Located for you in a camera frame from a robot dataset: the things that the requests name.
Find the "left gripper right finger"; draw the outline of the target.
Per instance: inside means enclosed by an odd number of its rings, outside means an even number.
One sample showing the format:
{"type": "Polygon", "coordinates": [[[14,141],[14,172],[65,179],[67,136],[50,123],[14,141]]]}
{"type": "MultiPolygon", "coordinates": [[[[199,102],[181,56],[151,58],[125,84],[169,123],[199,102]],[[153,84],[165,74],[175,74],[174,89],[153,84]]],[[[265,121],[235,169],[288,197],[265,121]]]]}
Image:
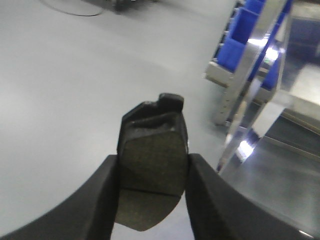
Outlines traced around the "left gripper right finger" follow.
{"type": "Polygon", "coordinates": [[[313,240],[243,196],[198,153],[191,153],[185,200],[196,240],[313,240]]]}

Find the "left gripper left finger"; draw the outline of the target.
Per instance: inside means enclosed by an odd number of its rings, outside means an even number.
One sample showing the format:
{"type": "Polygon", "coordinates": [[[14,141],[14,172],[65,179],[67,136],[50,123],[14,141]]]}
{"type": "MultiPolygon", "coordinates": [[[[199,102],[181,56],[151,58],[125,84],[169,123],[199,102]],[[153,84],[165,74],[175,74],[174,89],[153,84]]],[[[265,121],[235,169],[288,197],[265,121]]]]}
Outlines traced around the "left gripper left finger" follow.
{"type": "Polygon", "coordinates": [[[120,192],[119,165],[109,155],[72,195],[3,240],[109,240],[120,192]]]}

